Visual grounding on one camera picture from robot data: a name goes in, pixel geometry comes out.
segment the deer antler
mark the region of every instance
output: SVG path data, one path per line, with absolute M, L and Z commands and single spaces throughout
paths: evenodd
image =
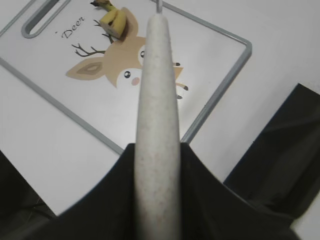
M 97 20 L 93 20 L 93 21 L 95 21 L 95 23 L 96 23 L 95 26 L 101 27 L 100 22 L 98 22 Z M 102 35 L 108 37 L 111 44 L 113 44 L 113 43 L 115 42 L 115 41 L 112 39 L 112 37 L 111 37 L 110 34 L 102 33 Z
M 81 50 L 82 52 L 84 52 L 86 55 L 82 55 L 82 54 L 80 54 L 80 53 L 78 52 L 78 50 L 75 50 L 75 53 L 76 53 L 77 55 L 79 55 L 80 57 L 83 57 L 83 58 L 88 57 L 88 56 L 91 56 L 91 55 L 93 55 L 93 54 L 105 54 L 105 53 L 106 53 L 106 51 L 97 51 L 94 47 L 91 47 L 92 50 L 93 50 L 93 52 L 87 52 L 86 50 L 84 50 L 84 49 L 82 48 L 82 46 L 80 46 L 79 43 L 78 43 L 78 46 L 75 46 L 75 45 L 73 45 L 73 44 L 72 44 L 71 46 L 74 47 L 74 48 L 76 48 L 76 49 Z

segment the white table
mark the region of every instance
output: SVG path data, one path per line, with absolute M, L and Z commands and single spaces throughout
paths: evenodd
M 0 26 L 17 7 L 10 2 L 18 0 L 0 3 Z M 253 44 L 252 57 L 191 143 L 223 181 L 296 83 L 308 80 L 320 93 L 320 2 L 169 2 Z M 0 149 L 56 214 L 83 197 L 118 159 L 2 67 L 0 112 Z M 316 240 L 319 224 L 318 199 L 294 228 L 302 239 Z

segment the banana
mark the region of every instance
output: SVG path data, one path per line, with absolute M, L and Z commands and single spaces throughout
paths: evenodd
M 111 36 L 119 39 L 125 30 L 127 17 L 124 11 L 113 9 L 100 19 L 101 27 Z
M 100 25 L 108 34 L 120 39 L 127 24 L 126 13 L 114 7 L 109 0 L 94 0 L 91 4 L 96 7 L 102 7 L 108 11 L 108 13 L 100 19 Z

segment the deer ear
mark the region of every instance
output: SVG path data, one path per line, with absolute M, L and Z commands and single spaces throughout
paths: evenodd
M 182 71 L 182 69 L 184 69 L 183 67 L 174 67 L 174 75 L 175 75 L 175 79 L 177 79 Z
M 139 30 L 139 25 L 136 17 L 126 7 L 123 7 L 121 10 L 126 15 L 125 37 L 136 37 L 138 35 Z
M 67 77 L 78 80 L 95 80 L 103 75 L 103 57 L 83 60 L 66 73 Z

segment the cutting board handle hole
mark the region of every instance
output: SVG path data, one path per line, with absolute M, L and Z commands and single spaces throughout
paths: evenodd
M 27 39 L 38 36 L 71 0 L 46 0 L 22 26 L 21 34 Z

